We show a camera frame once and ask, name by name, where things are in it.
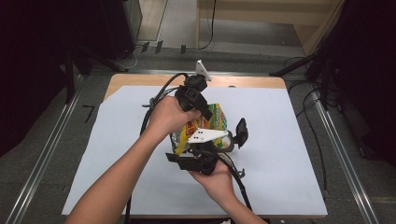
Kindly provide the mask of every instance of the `white object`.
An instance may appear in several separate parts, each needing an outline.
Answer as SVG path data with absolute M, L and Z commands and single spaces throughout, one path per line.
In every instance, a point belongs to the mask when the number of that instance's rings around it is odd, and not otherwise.
M 147 111 L 141 105 L 160 89 L 124 86 L 101 104 L 62 214 L 70 214 L 88 187 L 134 143 Z M 237 168 L 245 168 L 242 182 L 256 214 L 271 218 L 327 215 L 287 90 L 208 87 L 203 95 L 210 104 L 220 103 L 228 127 L 236 127 L 241 118 L 247 121 L 249 139 L 229 155 Z M 169 138 L 157 146 L 140 176 L 131 214 L 227 217 L 188 172 L 166 159 L 165 152 L 172 152 Z M 235 182 L 233 187 L 243 202 Z
M 204 64 L 202 63 L 201 60 L 197 61 L 197 65 L 195 66 L 195 73 L 196 75 L 203 75 L 206 79 L 206 81 L 211 81 L 212 77 L 207 73 Z
M 227 131 L 197 129 L 195 133 L 189 138 L 189 143 L 205 143 L 224 136 L 227 136 Z

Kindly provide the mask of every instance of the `white plastic piece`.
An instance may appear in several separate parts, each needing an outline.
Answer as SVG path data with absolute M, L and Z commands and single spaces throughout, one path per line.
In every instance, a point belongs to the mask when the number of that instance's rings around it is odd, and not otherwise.
M 189 138 L 189 143 L 205 143 L 208 141 L 212 141 L 224 136 L 227 136 L 227 131 L 218 131 L 218 130 L 210 130 L 210 129 L 198 129 L 195 133 Z
M 206 81 L 212 80 L 212 77 L 207 73 L 201 60 L 197 61 L 197 65 L 195 67 L 195 73 L 196 73 L 196 75 L 203 75 L 205 77 Z

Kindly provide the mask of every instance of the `floor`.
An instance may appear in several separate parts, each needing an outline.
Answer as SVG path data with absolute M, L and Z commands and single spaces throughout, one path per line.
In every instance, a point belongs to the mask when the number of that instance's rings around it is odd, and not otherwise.
M 150 27 L 141 31 L 141 43 L 149 41 L 155 47 L 157 41 L 163 40 L 163 50 L 156 54 L 153 48 L 147 52 L 136 51 L 120 63 L 135 64 L 129 73 L 147 72 L 163 73 L 173 71 L 192 71 L 196 60 L 203 59 L 208 71 L 219 75 L 224 73 L 238 76 L 268 76 L 269 72 L 277 71 L 285 65 L 303 57 L 298 39 L 292 27 L 280 24 L 265 23 L 232 23 L 215 21 L 214 38 L 206 50 L 190 50 L 181 55 L 181 45 L 188 47 L 195 44 L 194 0 L 142 0 L 140 1 L 143 17 L 153 19 L 142 27 Z M 210 37 L 211 21 L 201 21 L 201 46 Z M 235 32 L 235 26 L 243 33 Z M 93 72 L 90 77 L 81 81 L 81 91 L 74 104 L 73 112 L 64 126 L 63 134 L 58 139 L 55 149 L 49 153 L 45 172 L 32 188 L 34 195 L 25 201 L 23 215 L 14 223 L 61 223 L 65 199 L 73 182 L 79 160 L 87 146 L 92 125 L 97 115 L 97 106 L 103 101 L 113 71 L 99 63 L 92 63 Z M 288 86 L 296 79 L 304 76 L 302 67 L 284 77 Z M 290 100 L 296 113 L 302 110 L 302 100 L 310 92 L 308 84 L 293 89 Z M 52 128 L 64 110 L 65 91 L 62 91 L 52 102 L 45 113 L 23 142 L 0 158 L 0 223 L 6 223 L 9 214 L 21 194 L 21 189 L 35 169 L 35 163 L 45 148 Z M 95 105 L 90 119 L 90 109 L 86 105 Z M 378 222 L 392 223 L 396 219 L 396 168 L 381 160 L 368 161 L 359 152 L 359 145 L 347 126 L 342 113 L 331 108 L 329 113 L 343 139 L 346 153 L 355 167 L 365 192 L 370 198 Z M 328 188 L 324 192 L 329 215 L 319 220 L 308 219 L 274 219 L 273 223 L 370 223 L 365 220 L 352 194 L 351 185 L 346 179 L 346 171 L 340 165 L 334 150 L 332 139 L 323 125 L 322 117 L 316 108 L 308 110 L 319 142 L 322 145 L 327 171 Z M 312 161 L 320 187 L 323 187 L 323 169 L 320 162 L 318 147 L 304 116 L 298 119 L 302 135 Z

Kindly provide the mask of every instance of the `gray floor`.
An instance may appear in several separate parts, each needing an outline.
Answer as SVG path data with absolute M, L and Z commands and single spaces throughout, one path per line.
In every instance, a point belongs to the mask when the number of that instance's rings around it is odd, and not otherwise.
M 285 38 L 289 40 L 296 38 L 290 33 L 288 27 L 283 28 Z M 168 37 L 170 39 L 165 39 L 164 44 L 168 41 L 170 42 L 171 37 L 170 35 Z M 228 42 L 229 47 L 235 44 L 226 36 L 217 35 L 216 38 L 217 41 L 230 41 Z M 249 41 L 259 43 L 259 40 L 249 39 Z M 289 43 L 289 47 L 299 48 L 295 42 L 290 41 Z M 281 45 L 276 43 L 275 37 L 272 40 L 268 39 L 266 44 L 271 46 L 271 48 L 281 50 Z M 291 53 L 293 55 L 289 55 L 290 52 L 274 55 L 271 52 L 258 54 L 244 51 L 233 52 L 232 50 L 190 50 L 186 54 L 181 55 L 176 49 L 163 49 L 159 54 L 155 54 L 154 49 L 149 49 L 145 53 L 141 53 L 140 51 L 135 53 L 138 61 L 136 66 L 130 69 L 130 73 L 140 73 L 143 70 L 151 70 L 153 73 L 163 73 L 163 70 L 192 71 L 196 60 L 202 59 L 209 72 L 220 71 L 229 75 L 232 72 L 238 72 L 245 73 L 247 76 L 267 76 L 268 72 L 274 72 L 283 68 L 284 62 L 290 56 L 301 56 L 294 55 L 294 53 Z M 134 55 L 130 55 L 122 61 L 124 65 L 132 65 L 134 62 Z M 61 223 L 65 220 L 65 217 L 61 216 L 64 202 L 77 171 L 79 160 L 87 146 L 97 108 L 103 101 L 108 82 L 114 74 L 114 72 L 99 63 L 93 62 L 92 65 L 92 75 L 87 78 L 85 86 L 78 98 L 76 108 L 64 129 L 58 146 L 55 148 L 51 157 L 49 166 L 21 223 Z M 300 68 L 294 73 L 302 74 L 303 72 L 304 68 Z M 284 78 L 289 85 L 294 79 L 302 77 L 300 75 L 287 75 Z M 296 113 L 301 111 L 302 101 L 309 91 L 308 86 L 303 84 L 291 92 L 290 100 Z M 6 222 L 19 196 L 21 187 L 34 168 L 35 162 L 50 136 L 51 129 L 64 108 L 64 99 L 65 91 L 62 91 L 37 120 L 35 126 L 23 142 L 0 158 L 0 223 Z M 96 106 L 87 123 L 85 120 L 88 117 L 89 108 L 83 107 L 83 105 Z M 391 167 L 381 160 L 368 161 L 362 158 L 359 153 L 357 141 L 347 126 L 347 121 L 343 115 L 334 108 L 331 108 L 331 114 L 337 131 L 342 136 L 347 153 L 358 172 L 359 178 L 368 196 L 373 200 L 373 207 L 380 222 L 393 223 L 396 219 L 396 168 Z M 334 153 L 329 136 L 318 115 L 318 111 L 313 107 L 308 110 L 308 116 L 311 118 L 323 150 L 328 179 L 328 191 L 330 193 L 330 196 L 326 198 L 329 215 L 318 220 L 318 223 L 364 223 L 355 198 L 351 193 L 350 186 Z M 312 131 L 304 115 L 298 118 L 298 122 L 315 174 L 317 175 L 318 183 L 323 188 L 323 174 L 318 155 L 318 147 L 313 138 Z M 274 219 L 272 221 L 273 223 L 312 222 L 312 220 L 307 219 Z

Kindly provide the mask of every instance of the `forearm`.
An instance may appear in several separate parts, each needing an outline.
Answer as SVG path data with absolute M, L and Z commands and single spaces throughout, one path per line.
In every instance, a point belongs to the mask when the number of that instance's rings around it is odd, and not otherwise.
M 66 223 L 113 223 L 128 202 L 154 148 L 163 136 L 143 133 L 78 201 Z
M 242 204 L 236 197 L 228 198 L 226 201 L 219 203 L 219 205 L 237 224 L 266 223 Z

